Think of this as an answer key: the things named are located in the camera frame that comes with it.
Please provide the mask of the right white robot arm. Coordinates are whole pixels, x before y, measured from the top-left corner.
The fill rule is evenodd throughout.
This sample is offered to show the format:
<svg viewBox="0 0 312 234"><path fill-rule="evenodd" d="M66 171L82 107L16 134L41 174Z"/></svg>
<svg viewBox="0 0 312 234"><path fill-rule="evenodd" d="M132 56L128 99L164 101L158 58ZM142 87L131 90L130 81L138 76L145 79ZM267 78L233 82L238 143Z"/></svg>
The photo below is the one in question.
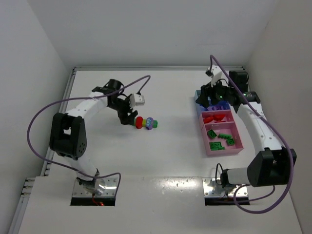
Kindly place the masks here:
<svg viewBox="0 0 312 234"><path fill-rule="evenodd" d="M282 137L274 131L262 113L262 105L256 92L241 90L235 79L247 78L247 72L227 73L228 85L222 83L219 67L206 71L211 77L202 85L196 103L208 108L221 101L229 103L243 121L255 149L255 158L246 168L225 169L220 175L222 187L247 184L253 187L289 184L296 161L294 149L288 148Z"/></svg>

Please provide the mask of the red square lego brick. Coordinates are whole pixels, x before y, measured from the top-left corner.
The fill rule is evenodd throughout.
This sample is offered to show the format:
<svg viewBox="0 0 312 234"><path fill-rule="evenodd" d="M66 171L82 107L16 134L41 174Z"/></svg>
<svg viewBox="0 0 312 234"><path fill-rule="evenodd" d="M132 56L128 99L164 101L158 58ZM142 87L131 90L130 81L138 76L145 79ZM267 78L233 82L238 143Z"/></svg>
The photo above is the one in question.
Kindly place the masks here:
<svg viewBox="0 0 312 234"><path fill-rule="evenodd" d="M206 117L206 118L203 119L203 122L204 122L204 124L207 124L207 123L212 122L213 119L214 119L213 116L208 116L208 117Z"/></svg>

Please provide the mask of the red round lego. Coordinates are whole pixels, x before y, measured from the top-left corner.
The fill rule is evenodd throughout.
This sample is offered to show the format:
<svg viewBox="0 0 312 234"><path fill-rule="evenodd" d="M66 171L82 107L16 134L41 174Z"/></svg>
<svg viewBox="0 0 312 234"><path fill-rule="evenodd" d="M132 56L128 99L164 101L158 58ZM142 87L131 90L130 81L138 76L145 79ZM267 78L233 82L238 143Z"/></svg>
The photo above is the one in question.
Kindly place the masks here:
<svg viewBox="0 0 312 234"><path fill-rule="evenodd" d="M141 129L143 127L143 117L137 117L135 120L135 127Z"/></svg>
<svg viewBox="0 0 312 234"><path fill-rule="evenodd" d="M222 121L224 117L224 114L214 115L214 121Z"/></svg>

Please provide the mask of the green lego plate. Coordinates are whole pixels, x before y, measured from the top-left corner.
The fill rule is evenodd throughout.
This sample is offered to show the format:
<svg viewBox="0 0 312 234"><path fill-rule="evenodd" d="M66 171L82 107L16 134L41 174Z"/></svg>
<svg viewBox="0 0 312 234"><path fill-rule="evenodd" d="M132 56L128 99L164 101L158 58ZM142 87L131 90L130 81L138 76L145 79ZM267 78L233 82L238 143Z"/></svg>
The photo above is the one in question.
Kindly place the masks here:
<svg viewBox="0 0 312 234"><path fill-rule="evenodd" d="M218 135L218 138L222 138L222 139L231 139L233 138L232 135L229 135L229 134L223 134L223 133L220 133Z"/></svg>

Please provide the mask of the green base plate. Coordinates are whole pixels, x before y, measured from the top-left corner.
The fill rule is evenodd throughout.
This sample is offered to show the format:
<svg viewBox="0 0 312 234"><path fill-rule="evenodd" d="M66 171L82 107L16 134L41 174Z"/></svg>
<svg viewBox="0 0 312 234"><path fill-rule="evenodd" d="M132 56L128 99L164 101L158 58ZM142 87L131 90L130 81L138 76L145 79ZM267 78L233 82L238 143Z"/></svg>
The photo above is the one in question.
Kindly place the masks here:
<svg viewBox="0 0 312 234"><path fill-rule="evenodd" d="M158 127L158 121L157 120L154 120L154 127L153 127L153 129L154 128L157 128Z"/></svg>

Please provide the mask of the purple brick from stack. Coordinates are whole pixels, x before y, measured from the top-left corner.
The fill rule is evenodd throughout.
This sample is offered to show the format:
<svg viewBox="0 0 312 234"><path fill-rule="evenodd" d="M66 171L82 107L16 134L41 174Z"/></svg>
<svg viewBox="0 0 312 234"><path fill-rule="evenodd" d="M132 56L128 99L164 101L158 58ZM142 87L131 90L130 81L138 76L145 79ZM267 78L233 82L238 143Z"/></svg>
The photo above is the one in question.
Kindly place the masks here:
<svg viewBox="0 0 312 234"><path fill-rule="evenodd" d="M210 107L210 111L221 111L221 110L223 110L223 106L217 105Z"/></svg>

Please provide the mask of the large green plate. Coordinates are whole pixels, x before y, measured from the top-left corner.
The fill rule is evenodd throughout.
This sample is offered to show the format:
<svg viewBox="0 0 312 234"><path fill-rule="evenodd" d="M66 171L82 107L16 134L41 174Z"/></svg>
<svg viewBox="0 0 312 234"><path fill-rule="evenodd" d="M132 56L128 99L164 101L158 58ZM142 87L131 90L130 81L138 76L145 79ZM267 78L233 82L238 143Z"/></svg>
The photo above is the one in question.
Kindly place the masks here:
<svg viewBox="0 0 312 234"><path fill-rule="evenodd" d="M222 143L220 141L218 141L218 142L210 142L209 146L210 146L210 150L211 151L225 150L225 147L222 146Z"/></svg>

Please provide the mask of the purple paw lego piece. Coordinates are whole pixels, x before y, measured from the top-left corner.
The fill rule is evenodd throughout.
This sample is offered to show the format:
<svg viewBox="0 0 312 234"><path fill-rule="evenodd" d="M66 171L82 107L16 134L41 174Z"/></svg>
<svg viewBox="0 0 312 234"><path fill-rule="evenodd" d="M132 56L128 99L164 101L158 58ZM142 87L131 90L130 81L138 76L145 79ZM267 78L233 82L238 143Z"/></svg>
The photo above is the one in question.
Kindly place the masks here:
<svg viewBox="0 0 312 234"><path fill-rule="evenodd" d="M152 117L148 117L146 119L146 125L145 125L147 130L151 130L154 127L154 119Z"/></svg>

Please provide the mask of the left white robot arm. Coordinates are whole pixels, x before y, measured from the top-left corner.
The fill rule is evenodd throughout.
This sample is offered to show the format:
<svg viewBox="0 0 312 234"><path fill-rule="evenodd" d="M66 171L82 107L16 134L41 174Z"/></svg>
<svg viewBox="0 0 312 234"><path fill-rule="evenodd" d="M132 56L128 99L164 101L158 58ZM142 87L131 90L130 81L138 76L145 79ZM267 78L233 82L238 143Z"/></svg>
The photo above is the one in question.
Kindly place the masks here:
<svg viewBox="0 0 312 234"><path fill-rule="evenodd" d="M133 125L138 115L134 107L145 103L140 92L122 98L124 93L120 90L121 87L123 84L120 81L110 79L103 87L95 87L88 99L66 113L56 113L52 120L50 149L76 168L79 185L95 194L104 191L104 181L98 178L98 169L85 154L86 123L108 107L117 112L121 124Z"/></svg>

